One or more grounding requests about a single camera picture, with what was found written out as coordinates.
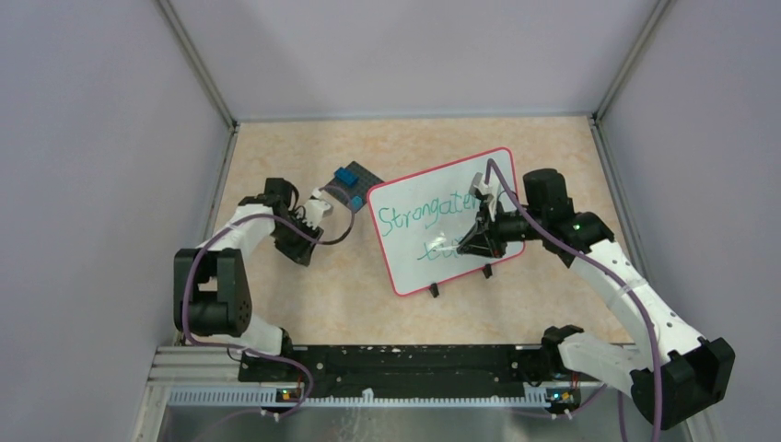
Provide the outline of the pink framed whiteboard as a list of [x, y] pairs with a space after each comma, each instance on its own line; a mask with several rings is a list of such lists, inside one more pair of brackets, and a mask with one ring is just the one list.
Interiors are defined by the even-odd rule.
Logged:
[[442, 285], [524, 252], [521, 242], [509, 244], [499, 259], [456, 252], [479, 208], [477, 198], [469, 195], [472, 180], [486, 171], [490, 159], [515, 192], [514, 158], [506, 147], [390, 180], [368, 191], [368, 210], [397, 296], [426, 291], [431, 285]]

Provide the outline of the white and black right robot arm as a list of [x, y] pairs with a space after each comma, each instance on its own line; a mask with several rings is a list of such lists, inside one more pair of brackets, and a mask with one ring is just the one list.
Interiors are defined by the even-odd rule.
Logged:
[[469, 189], [477, 212], [456, 251], [501, 258], [511, 243], [540, 241], [594, 290], [635, 343], [628, 350], [575, 325], [552, 326], [542, 337], [542, 372], [552, 379], [583, 374], [619, 391], [651, 423], [653, 436], [720, 402], [733, 347], [706, 338], [661, 298], [601, 218], [575, 209], [559, 171], [528, 172], [523, 185], [520, 201], [496, 164], [477, 173]]

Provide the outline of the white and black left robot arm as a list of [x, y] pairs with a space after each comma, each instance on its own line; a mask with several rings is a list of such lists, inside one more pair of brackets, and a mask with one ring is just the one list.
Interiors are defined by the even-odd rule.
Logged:
[[246, 263], [269, 238], [289, 260], [309, 265], [333, 207], [319, 190], [300, 207], [297, 195], [288, 180], [270, 178], [262, 193], [240, 200], [210, 239], [174, 258], [174, 323], [185, 339], [262, 354], [261, 370], [278, 381], [292, 375], [296, 358], [283, 347], [285, 331], [254, 313]]

